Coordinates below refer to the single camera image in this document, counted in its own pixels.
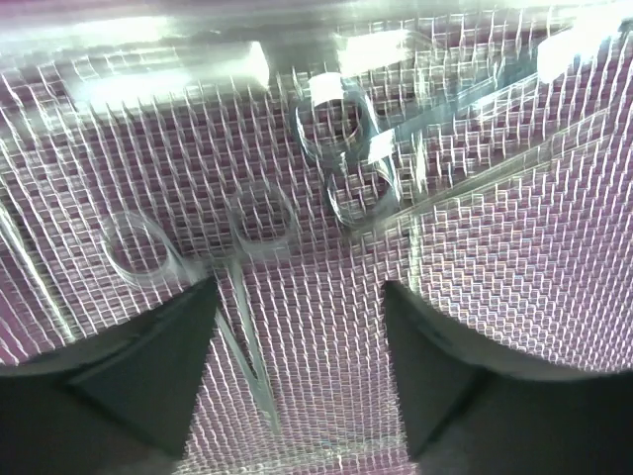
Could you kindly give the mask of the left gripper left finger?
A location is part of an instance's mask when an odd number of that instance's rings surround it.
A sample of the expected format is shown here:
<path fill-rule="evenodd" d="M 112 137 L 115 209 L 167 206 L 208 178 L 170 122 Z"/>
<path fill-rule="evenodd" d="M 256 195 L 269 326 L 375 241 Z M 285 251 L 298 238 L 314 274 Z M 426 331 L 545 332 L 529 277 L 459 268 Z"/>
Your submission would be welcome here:
<path fill-rule="evenodd" d="M 1 368 L 1 455 L 185 452 L 216 329 L 207 277 L 129 321 Z"/>

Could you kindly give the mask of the wire mesh instrument tray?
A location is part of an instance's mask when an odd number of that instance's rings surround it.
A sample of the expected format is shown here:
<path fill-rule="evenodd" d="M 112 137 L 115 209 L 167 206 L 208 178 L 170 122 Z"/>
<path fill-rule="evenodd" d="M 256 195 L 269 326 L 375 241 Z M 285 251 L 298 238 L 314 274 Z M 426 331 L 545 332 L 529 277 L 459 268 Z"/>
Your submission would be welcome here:
<path fill-rule="evenodd" d="M 357 81 L 386 128 L 469 84 L 477 57 L 573 29 L 630 33 L 549 84 L 429 128 L 394 154 L 402 208 L 599 109 L 614 118 L 482 192 L 354 232 L 290 114 L 309 80 Z M 117 212 L 179 252 L 232 252 L 228 201 L 283 190 L 299 230 L 243 263 L 281 432 L 220 330 L 178 474 L 628 474 L 629 460 L 412 460 L 383 309 L 395 280 L 506 345 L 632 372 L 632 5 L 628 1 L 5 1 L 1 5 L 1 360 L 17 366 L 192 285 L 137 288 L 103 253 Z"/>

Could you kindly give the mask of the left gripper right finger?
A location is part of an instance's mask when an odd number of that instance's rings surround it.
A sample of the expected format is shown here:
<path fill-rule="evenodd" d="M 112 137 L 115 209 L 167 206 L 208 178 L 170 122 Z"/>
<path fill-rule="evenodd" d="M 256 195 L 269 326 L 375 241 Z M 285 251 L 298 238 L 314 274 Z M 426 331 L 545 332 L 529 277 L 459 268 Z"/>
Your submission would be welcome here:
<path fill-rule="evenodd" d="M 631 370 L 512 349 L 395 280 L 383 309 L 410 459 L 631 459 Z"/>

